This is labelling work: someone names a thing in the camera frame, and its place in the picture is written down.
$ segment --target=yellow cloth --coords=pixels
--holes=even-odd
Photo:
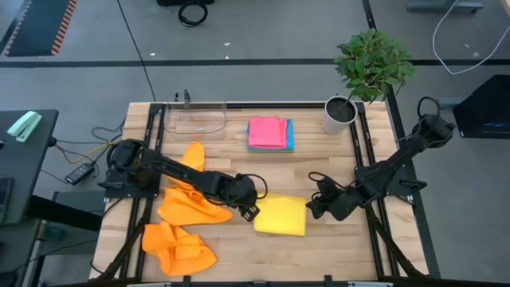
[[[255,231],[304,236],[306,199],[287,195],[267,195],[257,200],[261,212],[253,220]]]
[[[198,142],[191,143],[181,158],[181,163],[198,171],[204,170],[205,161],[204,147]],[[169,276],[197,273],[216,263],[216,256],[198,235],[190,235],[179,226],[224,222],[232,213],[207,202],[190,184],[171,180],[176,185],[165,189],[165,199],[158,208],[163,220],[145,226],[142,248],[158,257],[161,270]]]
[[[145,226],[142,248],[159,258],[161,270],[169,276],[196,273],[217,261],[213,251],[198,235],[189,235],[181,227],[164,221]]]

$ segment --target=soil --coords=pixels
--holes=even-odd
[[[326,104],[328,115],[336,121],[347,123],[355,117],[355,110],[352,104],[344,104],[345,99],[333,99]]]

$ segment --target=potted plant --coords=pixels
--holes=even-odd
[[[354,35],[347,44],[338,46],[343,56],[335,59],[336,71],[345,77],[349,96],[334,96],[328,100],[324,113],[324,131],[337,134],[352,123],[358,114],[352,97],[372,103],[378,96],[386,99],[391,85],[397,85],[397,92],[406,85],[406,78],[415,69],[406,61],[410,55],[400,43],[388,37],[383,31],[369,29]]]

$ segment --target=blue cloth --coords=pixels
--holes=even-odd
[[[253,152],[293,152],[294,151],[294,127],[292,119],[287,119],[287,146],[285,148],[274,149],[274,148],[259,148],[248,146],[248,151]]]

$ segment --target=wooden table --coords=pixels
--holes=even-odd
[[[143,138],[149,105],[130,105],[123,139]],[[229,109],[225,138],[201,141],[206,148],[206,170],[232,175],[238,172],[259,174],[267,181],[269,192],[307,199],[316,191],[315,183],[307,177],[310,171],[323,172],[341,184],[348,184],[353,180],[356,165],[351,134],[348,129],[337,136],[325,134],[321,127],[322,112],[321,108]],[[251,116],[263,115],[293,119],[294,153],[247,152],[245,127],[248,120]],[[367,106],[367,118],[377,160],[386,159],[396,147],[385,104]],[[157,126],[156,119],[152,147]],[[358,124],[359,138],[363,139],[360,127]],[[179,159],[189,142],[176,141],[165,135],[163,154]],[[362,150],[367,164],[363,143]],[[162,201],[162,195],[155,200],[151,222],[161,220],[155,211]],[[386,198],[386,208],[395,242],[420,271],[427,273],[412,206],[397,198]],[[125,199],[103,220],[93,262],[98,269],[105,269],[123,245],[130,209],[131,200]],[[331,274],[336,281],[376,278],[367,220],[362,209],[356,209],[342,222],[336,221],[329,213],[315,220],[308,210],[305,237],[257,233],[236,210],[233,214],[232,220],[222,224],[184,226],[189,233],[199,234],[218,258],[211,268],[192,274],[192,281],[322,281],[325,274]],[[389,275],[386,248],[380,239],[379,244],[385,273]],[[128,276],[134,274],[138,246],[136,243],[131,252]],[[92,270],[90,276],[97,277],[98,273]],[[143,281],[181,280],[182,277],[166,276],[159,269],[158,259],[146,256]]]

